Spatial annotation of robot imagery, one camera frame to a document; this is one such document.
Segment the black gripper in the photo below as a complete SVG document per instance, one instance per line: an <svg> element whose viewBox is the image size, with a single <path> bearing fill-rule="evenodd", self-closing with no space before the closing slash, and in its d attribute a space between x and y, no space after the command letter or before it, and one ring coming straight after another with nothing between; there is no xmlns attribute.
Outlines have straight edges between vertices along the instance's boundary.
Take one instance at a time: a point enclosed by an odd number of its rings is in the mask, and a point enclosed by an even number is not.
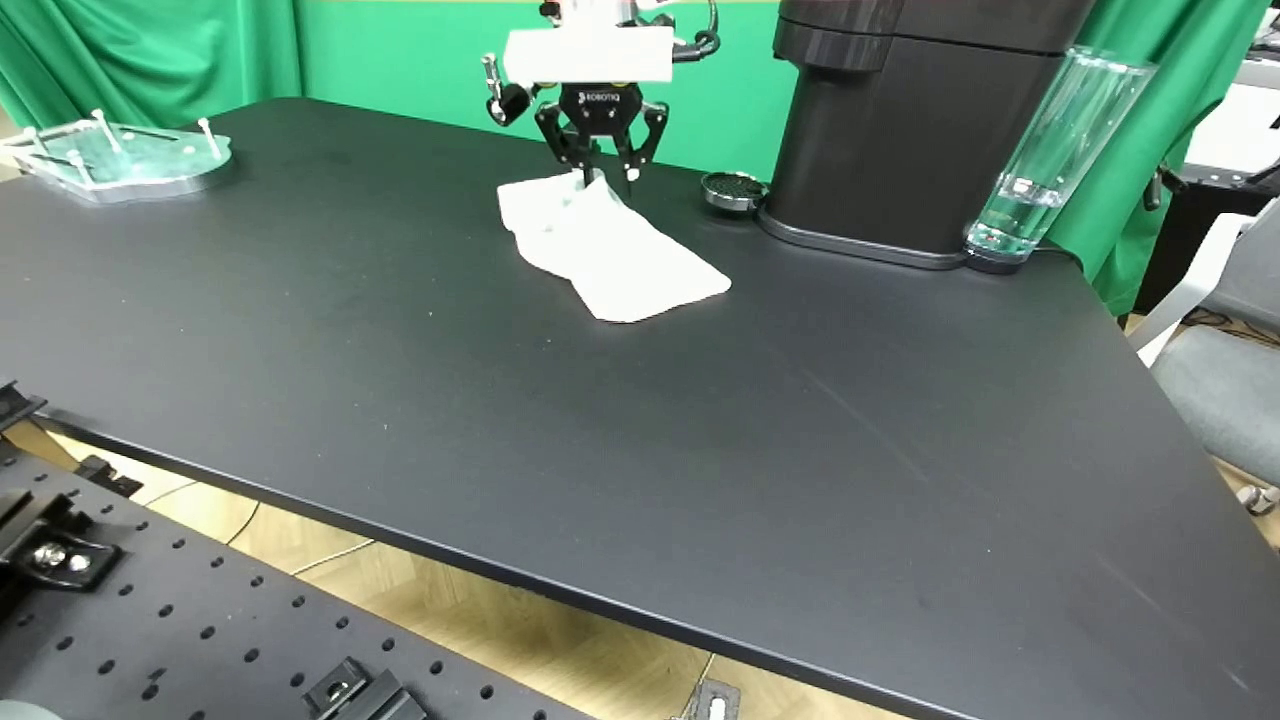
<svg viewBox="0 0 1280 720"><path fill-rule="evenodd" d="M565 83L562 99L537 114L537 128L557 160L578 160L580 188L600 180L600 142L624 157L624 180L639 183L665 142L670 110L649 105L637 83Z"/></svg>

